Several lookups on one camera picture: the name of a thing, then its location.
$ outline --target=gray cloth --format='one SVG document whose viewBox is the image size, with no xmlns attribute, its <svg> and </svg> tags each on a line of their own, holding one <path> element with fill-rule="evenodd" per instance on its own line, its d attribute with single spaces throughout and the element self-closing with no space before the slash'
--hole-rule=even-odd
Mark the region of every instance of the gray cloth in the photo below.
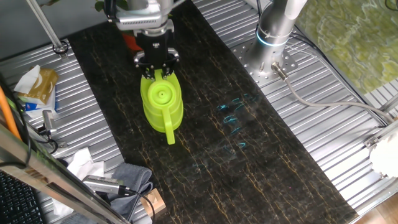
<svg viewBox="0 0 398 224">
<path fill-rule="evenodd" d="M 116 169 L 112 178 L 122 180 L 126 187 L 145 195 L 153 188 L 152 182 L 148 182 L 151 175 L 152 171 L 148 168 L 122 163 Z M 111 207 L 131 222 L 133 219 L 132 214 L 134 214 L 134 209 L 137 207 L 139 197 L 137 195 L 123 197 L 121 195 L 108 194 L 108 198 L 111 201 Z M 70 217 L 66 218 L 62 222 L 62 224 L 78 223 L 95 224 L 93 220 L 90 220 L 77 212 L 73 212 Z"/>
</svg>

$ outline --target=green floor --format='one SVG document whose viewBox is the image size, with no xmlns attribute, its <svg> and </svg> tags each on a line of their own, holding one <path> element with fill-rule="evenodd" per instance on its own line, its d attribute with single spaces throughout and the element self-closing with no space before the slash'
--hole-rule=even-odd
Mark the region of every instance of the green floor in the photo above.
<svg viewBox="0 0 398 224">
<path fill-rule="evenodd" d="M 398 11 L 384 0 L 308 0 L 297 24 L 362 93 L 398 78 Z"/>
</svg>

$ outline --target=yellow package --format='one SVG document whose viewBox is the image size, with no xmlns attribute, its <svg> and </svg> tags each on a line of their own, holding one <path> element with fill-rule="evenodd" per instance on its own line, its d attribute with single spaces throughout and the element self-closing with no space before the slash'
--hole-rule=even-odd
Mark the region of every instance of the yellow package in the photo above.
<svg viewBox="0 0 398 224">
<path fill-rule="evenodd" d="M 54 69 L 40 68 L 39 76 L 29 93 L 18 93 L 18 97 L 25 103 L 46 105 L 57 81 L 58 74 Z"/>
</svg>

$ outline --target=orange cable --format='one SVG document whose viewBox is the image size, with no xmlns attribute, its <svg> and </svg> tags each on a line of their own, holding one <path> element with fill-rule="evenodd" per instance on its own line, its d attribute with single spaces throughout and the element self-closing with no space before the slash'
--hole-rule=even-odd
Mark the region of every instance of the orange cable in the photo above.
<svg viewBox="0 0 398 224">
<path fill-rule="evenodd" d="M 8 129 L 13 135 L 19 138 L 19 140 L 22 140 L 21 136 L 19 135 L 17 125 L 15 124 L 14 117 L 11 113 L 10 105 L 8 104 L 6 95 L 4 94 L 1 87 L 0 87 L 0 106 L 2 113 L 4 114 L 4 118 L 6 119 Z"/>
</svg>

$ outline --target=blue ring light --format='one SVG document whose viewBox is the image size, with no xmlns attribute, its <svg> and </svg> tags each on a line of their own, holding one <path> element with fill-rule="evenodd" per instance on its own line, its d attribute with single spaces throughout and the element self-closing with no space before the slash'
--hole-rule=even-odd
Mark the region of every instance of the blue ring light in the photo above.
<svg viewBox="0 0 398 224">
<path fill-rule="evenodd" d="M 287 40 L 286 40 L 284 43 L 281 43 L 281 44 L 270 44 L 270 43 L 267 43 L 267 42 L 265 42 L 264 40 L 262 40 L 262 39 L 260 38 L 260 35 L 259 35 L 258 32 L 256 32 L 256 34 L 257 34 L 257 38 L 260 40 L 261 43 L 263 43 L 263 44 L 265 44 L 265 45 L 268 45 L 268 46 L 271 46 L 271 47 L 279 47 L 279 46 L 282 46 L 282 45 L 284 45 L 284 44 L 287 43 Z"/>
</svg>

